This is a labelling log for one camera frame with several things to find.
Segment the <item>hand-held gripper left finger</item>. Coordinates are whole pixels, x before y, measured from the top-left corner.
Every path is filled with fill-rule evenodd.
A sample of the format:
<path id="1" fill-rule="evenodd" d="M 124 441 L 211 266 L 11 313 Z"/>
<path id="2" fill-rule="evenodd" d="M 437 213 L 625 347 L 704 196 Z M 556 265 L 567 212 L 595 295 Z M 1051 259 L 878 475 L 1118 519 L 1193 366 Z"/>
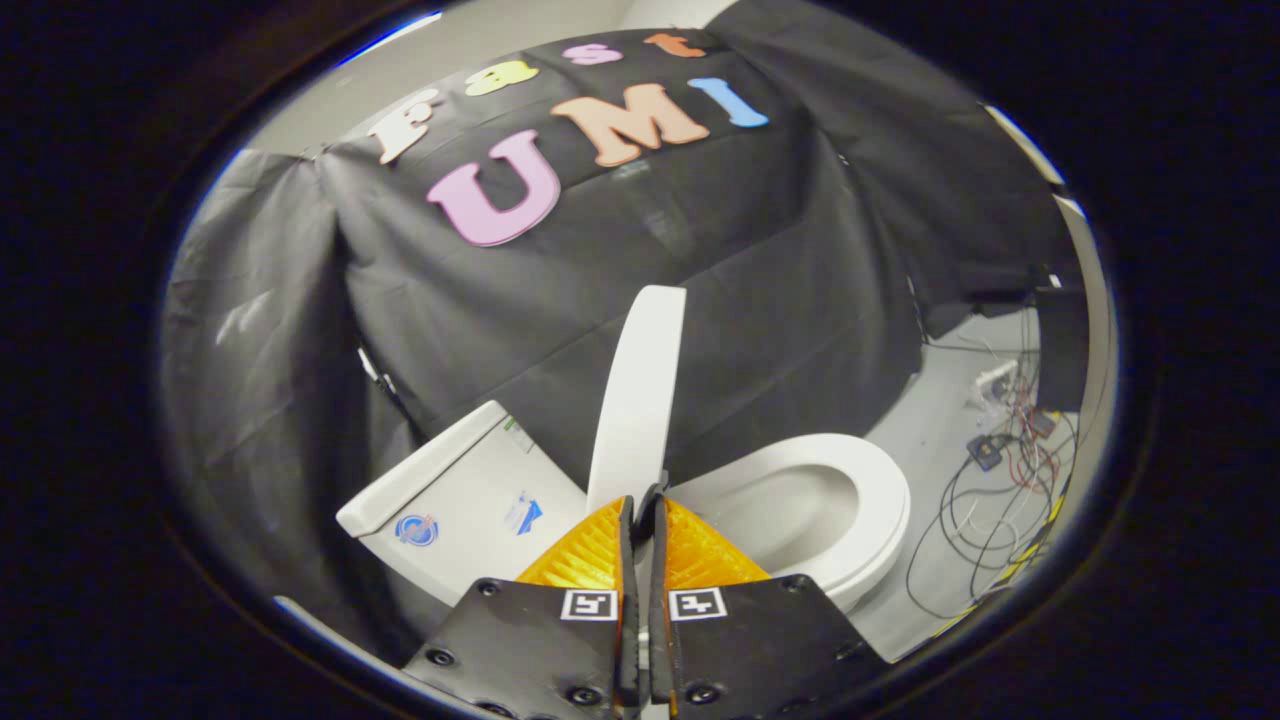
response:
<path id="1" fill-rule="evenodd" d="M 643 702 L 637 575 L 625 495 L 513 580 L 480 577 L 406 673 L 508 719 L 627 719 Z"/>

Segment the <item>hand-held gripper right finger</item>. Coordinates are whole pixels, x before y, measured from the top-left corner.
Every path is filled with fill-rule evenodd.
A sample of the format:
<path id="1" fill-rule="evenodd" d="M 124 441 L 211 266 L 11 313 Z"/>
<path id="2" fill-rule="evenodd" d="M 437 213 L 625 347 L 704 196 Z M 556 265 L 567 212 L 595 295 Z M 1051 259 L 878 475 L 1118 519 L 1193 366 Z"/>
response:
<path id="1" fill-rule="evenodd" d="M 814 578 L 771 575 L 666 495 L 646 518 L 650 698 L 668 717 L 846 717 L 888 671 Z"/>

